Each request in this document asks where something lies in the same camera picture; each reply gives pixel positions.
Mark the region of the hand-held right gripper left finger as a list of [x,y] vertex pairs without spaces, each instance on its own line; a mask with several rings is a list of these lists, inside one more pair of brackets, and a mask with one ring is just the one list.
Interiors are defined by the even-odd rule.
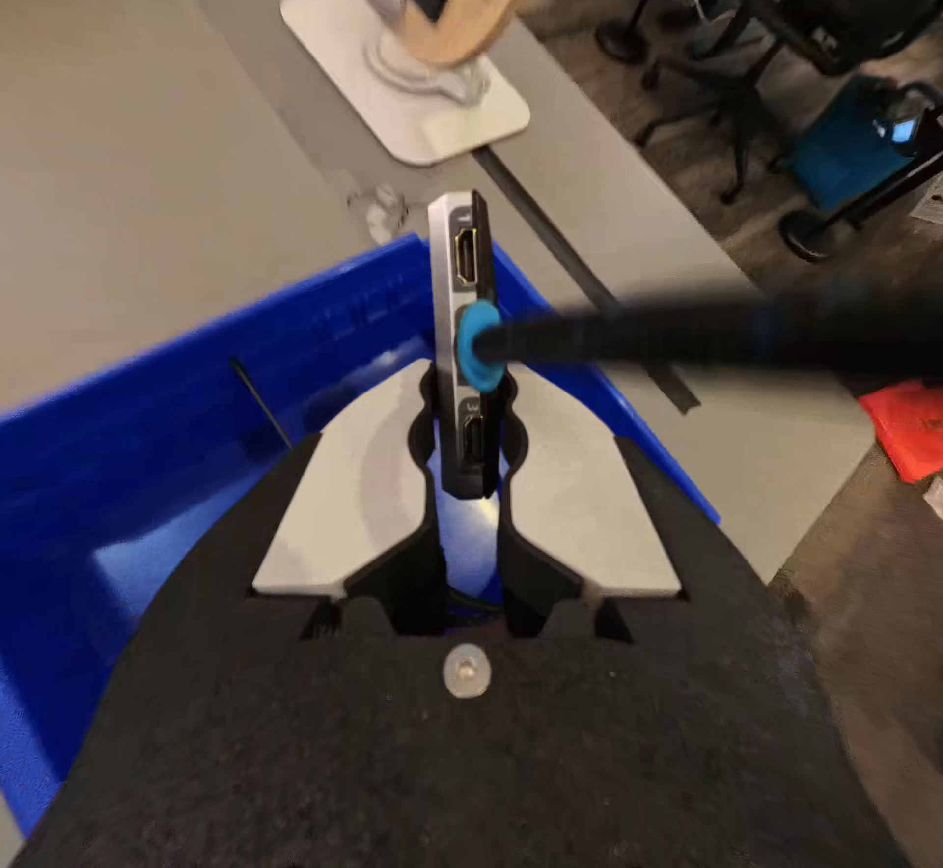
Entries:
[[328,423],[253,591],[334,604],[368,597],[401,634],[441,634],[446,565],[434,480],[432,364],[418,359]]

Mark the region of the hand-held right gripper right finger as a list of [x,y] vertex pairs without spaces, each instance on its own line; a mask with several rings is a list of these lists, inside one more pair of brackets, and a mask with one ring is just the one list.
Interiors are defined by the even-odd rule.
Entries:
[[610,428],[523,365],[505,379],[498,575],[510,634],[538,634],[555,607],[606,626],[617,605],[683,593]]

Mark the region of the grey HDMI switch box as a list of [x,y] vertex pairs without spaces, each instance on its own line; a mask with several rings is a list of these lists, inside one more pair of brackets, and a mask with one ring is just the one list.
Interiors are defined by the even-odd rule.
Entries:
[[453,497],[491,497],[499,480],[497,392],[480,392],[458,366],[465,309],[498,303],[488,207],[477,190],[446,193],[428,207],[442,488]]

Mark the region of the blue plastic bin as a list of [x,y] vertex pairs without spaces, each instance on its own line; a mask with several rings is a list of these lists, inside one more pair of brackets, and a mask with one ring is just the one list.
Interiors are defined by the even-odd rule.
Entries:
[[[324,427],[433,363],[429,242],[409,236],[266,296],[44,400],[124,424],[134,486],[226,439],[235,355],[293,442],[145,608],[16,866],[601,866],[706,858],[739,822],[729,717],[675,685],[632,610],[696,618],[730,554],[693,484],[597,370],[535,372],[617,437],[683,593],[538,634],[452,615],[401,634],[375,599],[253,591]],[[265,433],[274,430],[269,425]]]

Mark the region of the grey desk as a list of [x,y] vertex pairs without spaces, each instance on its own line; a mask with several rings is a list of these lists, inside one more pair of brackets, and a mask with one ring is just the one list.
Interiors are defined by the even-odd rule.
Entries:
[[44,400],[371,247],[352,194],[488,197],[558,307],[749,280],[521,22],[492,50],[527,130],[396,162],[284,26],[280,0],[2,0],[2,808],[29,837],[118,656],[183,555],[284,453],[238,379],[249,445],[134,486],[132,429]]

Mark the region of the black bin divider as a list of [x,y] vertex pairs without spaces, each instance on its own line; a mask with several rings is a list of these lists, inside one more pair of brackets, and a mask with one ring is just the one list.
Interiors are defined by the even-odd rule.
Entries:
[[285,428],[279,422],[275,413],[271,410],[269,405],[263,399],[261,393],[256,388],[253,380],[250,378],[248,371],[242,362],[235,356],[230,355],[228,357],[228,362],[230,368],[235,373],[236,377],[242,384],[242,387],[248,392],[249,396],[253,400],[253,403],[261,410],[267,422],[271,425],[276,436],[278,437],[280,443],[285,446],[288,450],[293,449],[293,442],[289,437],[289,434]]

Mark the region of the small white clip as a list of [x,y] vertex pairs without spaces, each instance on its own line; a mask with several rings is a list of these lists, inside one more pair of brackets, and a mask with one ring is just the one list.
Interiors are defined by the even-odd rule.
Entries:
[[377,246],[390,243],[403,233],[410,204],[405,196],[388,184],[361,189],[347,195],[348,211],[361,215],[367,232]]

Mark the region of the orange traffic cone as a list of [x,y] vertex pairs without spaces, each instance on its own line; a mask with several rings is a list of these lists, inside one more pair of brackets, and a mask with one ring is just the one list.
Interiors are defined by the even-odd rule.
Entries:
[[857,398],[899,477],[917,483],[942,470],[942,387],[918,380]]

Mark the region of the blue bag cart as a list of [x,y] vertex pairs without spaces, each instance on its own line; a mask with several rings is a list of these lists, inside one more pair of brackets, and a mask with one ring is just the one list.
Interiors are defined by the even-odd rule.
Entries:
[[924,81],[852,77],[786,151],[809,204],[778,224],[802,261],[831,259],[846,230],[941,176],[942,93]]

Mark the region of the white tablet stand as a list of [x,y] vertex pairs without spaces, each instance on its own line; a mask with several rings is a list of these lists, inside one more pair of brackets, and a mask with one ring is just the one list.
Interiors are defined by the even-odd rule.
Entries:
[[481,60],[442,69],[414,58],[398,35],[409,0],[364,1],[381,22],[381,28],[365,43],[364,55],[371,72],[384,84],[410,95],[444,96],[466,108],[483,101],[491,79]]

